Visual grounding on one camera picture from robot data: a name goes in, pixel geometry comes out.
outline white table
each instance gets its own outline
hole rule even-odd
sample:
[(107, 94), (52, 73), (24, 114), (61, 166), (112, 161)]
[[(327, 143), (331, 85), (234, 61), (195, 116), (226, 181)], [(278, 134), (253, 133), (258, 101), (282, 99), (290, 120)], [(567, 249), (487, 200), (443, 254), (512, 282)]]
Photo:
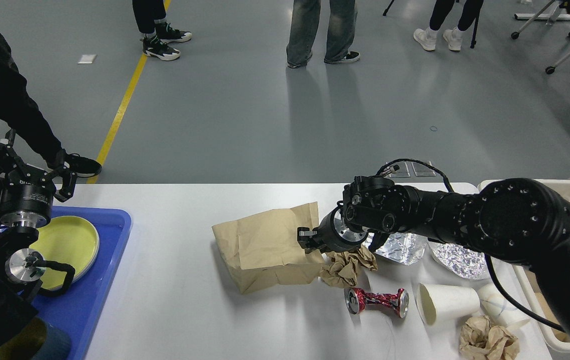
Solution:
[[(211, 226), (274, 208), (318, 202), (323, 218), (342, 198), (344, 184), (80, 184), (64, 205), (119, 208), (132, 217), (129, 243), (107, 297), (87, 360), (181, 359), (460, 359), (464, 319), (428, 327), (418, 314), (417, 283), (465, 285), (429, 255), (411, 266), (379, 260), (359, 286), (375, 292), (410, 292), (406, 319), (390, 311), (350, 315), (343, 290), (318, 281), (276, 285), (241, 295), (222, 262)], [(435, 191), (441, 184), (414, 186)], [(456, 183), (461, 193), (476, 192)], [(527, 304), (514, 272), (499, 278)], [(549, 360), (537, 326), (516, 335), (519, 358)]]

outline white bin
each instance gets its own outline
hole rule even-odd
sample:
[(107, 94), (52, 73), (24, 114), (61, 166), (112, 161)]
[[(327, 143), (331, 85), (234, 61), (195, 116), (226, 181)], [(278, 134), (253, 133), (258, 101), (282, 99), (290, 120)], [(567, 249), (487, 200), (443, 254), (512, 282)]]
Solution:
[[(478, 190), (481, 191), (492, 182), (497, 182), (498, 180), (485, 180), (478, 185)], [(560, 194), (565, 200), (570, 202), (570, 180), (541, 180), (537, 179), (537, 182), (541, 182), (546, 186), (550, 187), (553, 191)], [(531, 310), (541, 317), (545, 317), (543, 313), (543, 308), (541, 307), (538, 299), (534, 294), (534, 288), (538, 288), (537, 284), (532, 284), (529, 282), (525, 270), (521, 266), (514, 266), (514, 271), (516, 272), (516, 277), (520, 283), (525, 297), (529, 302)], [(541, 332), (543, 333), (543, 338), (548, 346), (555, 351), (560, 353), (570, 353), (570, 342), (563, 342), (557, 339), (549, 326), (538, 323)]]

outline tripod leg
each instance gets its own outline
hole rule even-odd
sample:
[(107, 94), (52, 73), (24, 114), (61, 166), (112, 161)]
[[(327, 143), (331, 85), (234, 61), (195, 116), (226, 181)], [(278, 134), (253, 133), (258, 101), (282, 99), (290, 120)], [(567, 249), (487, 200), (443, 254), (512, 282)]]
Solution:
[(474, 20), (474, 32), (472, 32), (472, 45), (470, 46), (473, 49), (476, 46), (476, 31), (478, 30), (478, 18), (481, 16), (480, 13), (477, 14), (476, 19)]
[(392, 0), (392, 2), (389, 3), (389, 6), (385, 9), (385, 11), (383, 12), (383, 16), (387, 16), (387, 12), (389, 11), (389, 8), (392, 7), (392, 4), (394, 3), (394, 0)]

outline yellow floor line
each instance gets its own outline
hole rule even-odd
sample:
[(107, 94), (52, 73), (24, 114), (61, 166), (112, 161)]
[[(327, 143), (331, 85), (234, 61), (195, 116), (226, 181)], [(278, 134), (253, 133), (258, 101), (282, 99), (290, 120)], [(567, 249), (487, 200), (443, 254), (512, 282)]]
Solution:
[[(171, 0), (166, 0), (164, 2), (165, 10), (169, 8), (170, 4)], [(125, 91), (125, 96), (123, 96), (123, 100), (122, 102), (120, 102), (120, 106), (118, 107), (118, 111), (116, 112), (116, 116), (114, 117), (114, 121), (111, 123), (111, 127), (109, 128), (107, 137), (105, 137), (105, 141), (102, 143), (102, 148), (100, 148), (100, 152), (98, 153), (98, 158), (96, 160), (101, 164), (105, 163), (107, 155), (109, 154), (109, 150), (111, 150), (111, 145), (113, 145), (114, 139), (116, 138), (116, 134), (118, 133), (118, 129), (120, 129), (120, 124), (122, 123), (123, 117), (125, 116), (125, 112), (127, 111), (127, 107), (129, 106), (129, 101), (131, 100), (131, 96), (134, 94), (134, 90), (138, 85), (138, 80), (140, 79), (140, 75), (143, 73), (145, 64), (147, 64), (147, 56), (140, 55), (140, 60), (138, 61), (138, 65), (136, 66), (134, 75), (132, 75), (131, 80), (129, 81), (129, 86), (127, 87), (127, 91)], [(89, 178), (87, 180), (87, 183), (95, 184), (98, 182), (98, 178), (99, 178), (98, 176)]]

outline robotic arm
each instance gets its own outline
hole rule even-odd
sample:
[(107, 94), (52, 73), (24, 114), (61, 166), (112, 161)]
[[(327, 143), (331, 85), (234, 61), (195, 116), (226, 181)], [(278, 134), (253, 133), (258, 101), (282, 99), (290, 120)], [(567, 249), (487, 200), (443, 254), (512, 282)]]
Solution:
[(310, 252), (351, 251), (391, 233), (459, 244), (505, 262), (529, 266), (554, 314), (570, 334), (570, 202), (540, 182), (509, 178), (479, 194), (421, 191), (380, 175), (357, 176), (320, 226), (298, 229)]
[[(51, 220), (54, 198), (64, 202), (74, 195), (77, 174), (65, 166), (62, 152), (49, 172), (24, 163), (13, 149), (14, 138), (11, 130), (0, 142), (0, 346), (38, 314), (31, 305), (36, 294), (64, 294), (75, 274), (71, 265), (45, 260), (29, 246), (38, 240), (37, 228)], [(62, 178), (60, 189), (53, 182), (57, 177)], [(67, 273), (61, 289), (41, 288), (46, 268)]]

